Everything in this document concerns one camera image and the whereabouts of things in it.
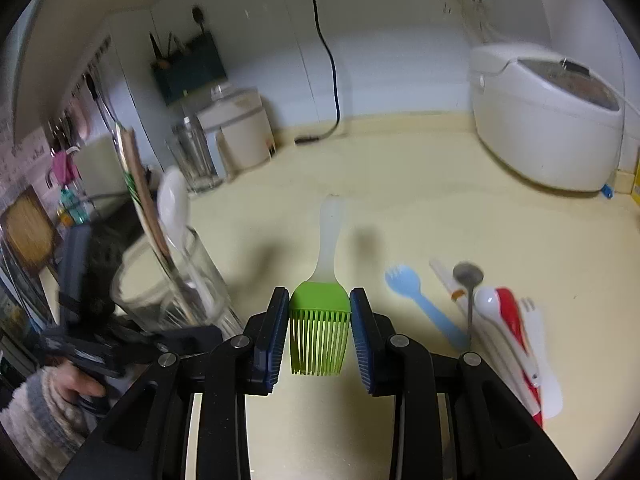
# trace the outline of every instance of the sleeve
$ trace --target sleeve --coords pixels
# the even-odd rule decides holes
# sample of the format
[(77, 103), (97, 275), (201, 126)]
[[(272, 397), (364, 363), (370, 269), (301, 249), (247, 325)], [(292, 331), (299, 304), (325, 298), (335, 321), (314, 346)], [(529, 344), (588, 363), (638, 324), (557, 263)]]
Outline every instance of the sleeve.
[(54, 388), (54, 370), (29, 377), (0, 413), (0, 424), (41, 480), (56, 480), (88, 434), (82, 411)]

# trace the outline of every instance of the blue plastic fork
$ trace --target blue plastic fork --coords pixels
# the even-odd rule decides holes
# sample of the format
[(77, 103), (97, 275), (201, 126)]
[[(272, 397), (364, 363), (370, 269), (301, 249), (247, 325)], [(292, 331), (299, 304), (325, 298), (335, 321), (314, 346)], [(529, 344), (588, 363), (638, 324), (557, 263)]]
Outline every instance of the blue plastic fork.
[(421, 293), (420, 276), (411, 267), (399, 265), (388, 269), (385, 272), (385, 281), (396, 294), (414, 300), (436, 328), (449, 340), (453, 348), (459, 352), (467, 350), (466, 334)]

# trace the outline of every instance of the rice cooker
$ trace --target rice cooker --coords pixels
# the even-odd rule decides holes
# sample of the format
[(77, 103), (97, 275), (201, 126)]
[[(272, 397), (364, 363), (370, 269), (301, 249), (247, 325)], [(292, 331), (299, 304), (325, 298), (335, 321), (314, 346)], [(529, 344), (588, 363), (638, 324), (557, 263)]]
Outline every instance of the rice cooker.
[(558, 189), (597, 191), (616, 169), (623, 111), (588, 68), (529, 43), (474, 48), (478, 136), (522, 176)]

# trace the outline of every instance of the metal spoon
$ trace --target metal spoon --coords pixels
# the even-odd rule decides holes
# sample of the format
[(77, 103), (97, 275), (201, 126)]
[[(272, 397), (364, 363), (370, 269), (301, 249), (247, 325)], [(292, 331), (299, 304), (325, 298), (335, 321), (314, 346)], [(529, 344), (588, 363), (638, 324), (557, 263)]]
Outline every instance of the metal spoon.
[(474, 312), (474, 289), (484, 280), (484, 272), (480, 267), (470, 263), (462, 262), (453, 268), (453, 277), (456, 281), (466, 288), (468, 298), (466, 313), (466, 334), (469, 339), (469, 348), (471, 348), (471, 321)]

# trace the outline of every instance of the green silicone basting brush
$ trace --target green silicone basting brush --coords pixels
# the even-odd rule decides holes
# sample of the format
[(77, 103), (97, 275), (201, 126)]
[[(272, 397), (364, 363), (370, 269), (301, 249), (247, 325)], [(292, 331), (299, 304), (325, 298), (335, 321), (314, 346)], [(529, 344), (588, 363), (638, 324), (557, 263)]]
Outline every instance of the green silicone basting brush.
[(347, 345), (351, 304), (335, 279), (335, 246), (344, 202), (329, 195), (320, 208), (320, 252), (311, 278), (300, 283), (289, 302), (291, 372), (338, 375)]

